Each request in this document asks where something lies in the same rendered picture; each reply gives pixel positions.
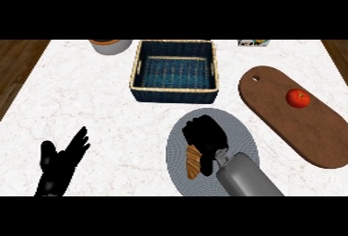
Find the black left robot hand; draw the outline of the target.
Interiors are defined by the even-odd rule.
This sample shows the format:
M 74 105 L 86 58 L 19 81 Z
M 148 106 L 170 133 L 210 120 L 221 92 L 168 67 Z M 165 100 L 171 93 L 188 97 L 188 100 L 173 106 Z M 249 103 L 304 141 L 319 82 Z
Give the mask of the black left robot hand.
M 58 151 L 52 141 L 42 143 L 40 167 L 43 175 L 36 196 L 64 196 L 78 163 L 90 148 L 87 128 L 81 127 L 65 150 Z

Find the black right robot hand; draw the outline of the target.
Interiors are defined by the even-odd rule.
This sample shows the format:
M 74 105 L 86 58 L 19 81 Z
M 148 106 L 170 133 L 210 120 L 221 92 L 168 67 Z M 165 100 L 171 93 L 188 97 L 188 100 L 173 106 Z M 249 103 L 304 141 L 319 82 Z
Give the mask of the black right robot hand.
M 214 172 L 217 151 L 229 147 L 226 133 L 213 117 L 204 115 L 186 123 L 183 136 L 188 144 L 201 152 L 201 173 L 210 176 Z

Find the round grey placemat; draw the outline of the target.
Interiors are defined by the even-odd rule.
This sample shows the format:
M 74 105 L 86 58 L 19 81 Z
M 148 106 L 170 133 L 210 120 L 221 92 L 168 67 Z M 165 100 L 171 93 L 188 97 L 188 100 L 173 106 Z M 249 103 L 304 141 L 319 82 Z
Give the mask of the round grey placemat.
M 214 108 L 201 108 L 183 116 L 183 118 L 174 124 L 173 130 L 170 132 L 165 147 L 167 170 L 171 181 L 183 196 L 229 196 L 229 193 L 226 192 L 226 189 L 223 188 L 217 178 L 217 163 L 214 163 L 214 173 L 211 176 L 204 176 L 199 174 L 193 180 L 188 178 L 188 142 L 183 136 L 183 128 L 186 127 L 186 123 L 189 121 L 204 115 L 208 115 L 216 120 L 226 133 L 229 156 L 232 157 L 238 152 L 242 152 L 249 156 L 255 165 L 260 165 L 257 145 L 245 124 L 226 111 Z

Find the golden brown croissant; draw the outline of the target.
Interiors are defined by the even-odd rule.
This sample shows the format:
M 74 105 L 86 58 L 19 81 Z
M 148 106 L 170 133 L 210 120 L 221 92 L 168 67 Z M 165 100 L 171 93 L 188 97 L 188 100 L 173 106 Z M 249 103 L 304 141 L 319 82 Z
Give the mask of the golden brown croissant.
M 201 152 L 193 145 L 186 149 L 186 171 L 188 178 L 195 180 L 201 173 Z

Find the dark blue wicker basket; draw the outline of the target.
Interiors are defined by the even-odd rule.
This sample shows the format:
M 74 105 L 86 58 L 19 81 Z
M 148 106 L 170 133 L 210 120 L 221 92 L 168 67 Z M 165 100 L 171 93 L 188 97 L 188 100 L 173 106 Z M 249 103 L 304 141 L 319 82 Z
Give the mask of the dark blue wicker basket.
M 140 40 L 130 92 L 140 102 L 213 104 L 218 61 L 211 40 Z

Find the brown wooden cutting board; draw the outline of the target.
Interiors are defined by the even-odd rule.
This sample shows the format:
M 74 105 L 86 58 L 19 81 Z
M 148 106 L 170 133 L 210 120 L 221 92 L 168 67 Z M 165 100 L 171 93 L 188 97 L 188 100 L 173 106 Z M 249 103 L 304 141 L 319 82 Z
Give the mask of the brown wooden cutting board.
M 311 93 L 310 104 L 294 108 L 291 89 L 305 88 L 270 66 L 254 67 L 239 80 L 245 104 L 300 156 L 317 167 L 341 168 L 348 164 L 348 123 Z

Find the red tomato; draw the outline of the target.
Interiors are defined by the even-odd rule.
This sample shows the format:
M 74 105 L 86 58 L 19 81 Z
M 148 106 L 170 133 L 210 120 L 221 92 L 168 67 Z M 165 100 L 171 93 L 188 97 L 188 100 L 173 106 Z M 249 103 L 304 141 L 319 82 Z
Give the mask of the red tomato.
M 286 94 L 286 101 L 291 107 L 304 108 L 310 104 L 310 96 L 301 89 L 291 89 Z

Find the white printed carton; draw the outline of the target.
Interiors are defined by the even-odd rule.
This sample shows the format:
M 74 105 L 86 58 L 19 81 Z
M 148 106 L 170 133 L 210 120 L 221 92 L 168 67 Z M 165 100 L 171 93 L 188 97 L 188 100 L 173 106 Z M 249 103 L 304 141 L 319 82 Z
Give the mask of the white printed carton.
M 270 40 L 238 40 L 238 46 L 267 47 Z

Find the white pot with orange rim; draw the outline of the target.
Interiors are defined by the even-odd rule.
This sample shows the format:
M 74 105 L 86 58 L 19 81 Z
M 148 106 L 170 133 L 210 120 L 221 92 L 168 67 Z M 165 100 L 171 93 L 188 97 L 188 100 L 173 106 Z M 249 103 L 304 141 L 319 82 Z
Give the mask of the white pot with orange rim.
M 90 40 L 98 53 L 103 55 L 117 55 L 123 53 L 131 46 L 131 40 Z

